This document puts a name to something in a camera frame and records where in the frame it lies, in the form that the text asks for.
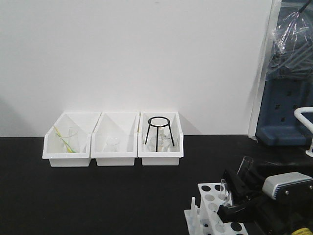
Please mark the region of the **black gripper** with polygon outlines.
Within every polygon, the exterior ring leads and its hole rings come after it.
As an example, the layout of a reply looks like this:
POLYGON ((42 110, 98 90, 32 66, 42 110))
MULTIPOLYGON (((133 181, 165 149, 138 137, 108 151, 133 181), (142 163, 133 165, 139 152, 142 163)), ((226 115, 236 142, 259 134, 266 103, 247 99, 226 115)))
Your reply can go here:
POLYGON ((226 168, 226 180, 234 201, 232 206, 220 205, 221 220, 254 220, 267 235, 296 235, 313 232, 313 198, 280 203, 262 191, 267 177, 299 172, 313 177, 312 166, 252 166, 243 182, 234 170, 226 168))

